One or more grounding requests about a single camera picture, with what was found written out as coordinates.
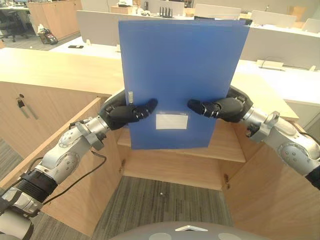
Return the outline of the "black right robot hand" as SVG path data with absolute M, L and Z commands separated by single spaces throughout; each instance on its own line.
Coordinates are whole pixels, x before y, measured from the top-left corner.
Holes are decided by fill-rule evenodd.
M 246 93 L 230 86 L 225 98 L 213 102 L 190 99 L 187 106 L 201 116 L 238 123 L 253 106 L 253 102 Z

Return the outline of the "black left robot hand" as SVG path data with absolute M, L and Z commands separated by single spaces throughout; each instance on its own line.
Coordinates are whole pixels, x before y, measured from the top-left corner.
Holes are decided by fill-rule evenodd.
M 155 98 L 151 98 L 142 105 L 127 105 L 125 90 L 122 89 L 103 103 L 98 116 L 111 130 L 117 130 L 128 123 L 146 119 L 153 113 L 157 105 L 158 100 Z

